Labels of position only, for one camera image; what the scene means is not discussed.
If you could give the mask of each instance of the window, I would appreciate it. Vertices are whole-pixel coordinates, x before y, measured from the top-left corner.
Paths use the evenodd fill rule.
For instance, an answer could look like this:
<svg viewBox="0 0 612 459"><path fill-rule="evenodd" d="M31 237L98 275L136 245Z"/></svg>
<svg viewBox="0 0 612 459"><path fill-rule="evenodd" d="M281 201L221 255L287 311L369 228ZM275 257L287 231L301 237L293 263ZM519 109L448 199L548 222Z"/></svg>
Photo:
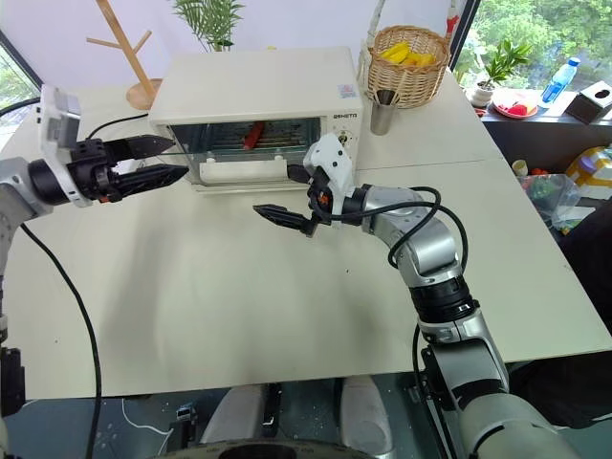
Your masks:
<svg viewBox="0 0 612 459"><path fill-rule="evenodd" d="M40 96L40 79L0 33L0 109L27 98ZM0 118L0 149L17 130L30 107Z"/></svg>
<svg viewBox="0 0 612 459"><path fill-rule="evenodd" d="M568 89L612 83L612 0L482 0L454 67L457 81L484 79L487 54L504 38L533 47L505 87L543 89L572 56L581 64Z"/></svg>

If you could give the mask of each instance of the sticker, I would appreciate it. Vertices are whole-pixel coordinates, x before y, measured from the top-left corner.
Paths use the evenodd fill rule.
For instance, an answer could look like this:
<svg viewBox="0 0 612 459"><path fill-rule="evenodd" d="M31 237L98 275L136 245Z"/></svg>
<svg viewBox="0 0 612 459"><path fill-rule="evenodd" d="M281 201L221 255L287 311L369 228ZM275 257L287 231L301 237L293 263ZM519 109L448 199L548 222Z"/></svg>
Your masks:
<svg viewBox="0 0 612 459"><path fill-rule="evenodd" d="M356 98L357 92L352 84L339 84L338 92L341 98Z"/></svg>

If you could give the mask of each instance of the wicker basket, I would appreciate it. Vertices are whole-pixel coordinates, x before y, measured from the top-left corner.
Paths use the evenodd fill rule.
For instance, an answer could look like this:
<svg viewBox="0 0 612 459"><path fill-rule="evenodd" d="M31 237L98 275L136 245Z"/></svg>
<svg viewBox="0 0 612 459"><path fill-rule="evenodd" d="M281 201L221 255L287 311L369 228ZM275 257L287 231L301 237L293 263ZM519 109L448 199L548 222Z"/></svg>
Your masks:
<svg viewBox="0 0 612 459"><path fill-rule="evenodd" d="M429 53L435 63L418 67L394 64L380 56L384 50L405 41L415 53ZM393 26L381 30L370 48L372 63L367 81L367 95L374 99L381 89L395 91L392 103L399 108L418 107L428 103L440 88L450 53L448 40L427 29L411 26Z"/></svg>

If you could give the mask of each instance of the white table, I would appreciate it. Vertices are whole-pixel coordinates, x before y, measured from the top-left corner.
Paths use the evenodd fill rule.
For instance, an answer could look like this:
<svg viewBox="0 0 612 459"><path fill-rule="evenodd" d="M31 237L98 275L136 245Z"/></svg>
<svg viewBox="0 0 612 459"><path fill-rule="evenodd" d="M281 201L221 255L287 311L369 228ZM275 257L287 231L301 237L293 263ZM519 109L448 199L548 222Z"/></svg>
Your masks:
<svg viewBox="0 0 612 459"><path fill-rule="evenodd" d="M135 113L123 90L77 92L81 137ZM408 151L394 142L397 126L374 138L367 122L358 183L440 189L467 228L466 279L504 360L612 348L571 268L459 96L447 77L430 105L401 113L397 122L416 139ZM434 122L430 135L416 136ZM34 132L25 122L2 155L38 156ZM137 120L100 135L144 132L146 120ZM30 223L84 298L104 395L411 368L415 313L383 243L353 227L320 227L308 239L251 210L262 203L306 211L299 191L205 196L181 181L114 205L62 206ZM28 397L91 396L93 364L77 305L20 231L4 304L9 345L22 349Z"/></svg>

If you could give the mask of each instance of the water bottle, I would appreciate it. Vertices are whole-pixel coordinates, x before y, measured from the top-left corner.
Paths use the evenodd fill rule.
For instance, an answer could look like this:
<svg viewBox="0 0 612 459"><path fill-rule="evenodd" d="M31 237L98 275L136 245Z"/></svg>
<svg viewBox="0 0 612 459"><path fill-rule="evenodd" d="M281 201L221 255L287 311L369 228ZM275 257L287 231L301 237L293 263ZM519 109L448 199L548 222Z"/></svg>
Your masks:
<svg viewBox="0 0 612 459"><path fill-rule="evenodd" d="M580 59L572 57L557 70L551 82L548 83L546 89L542 93L542 98L539 102L540 107L549 108L553 102L557 100L558 95L563 92L568 84L572 82L574 75L578 71Z"/></svg>

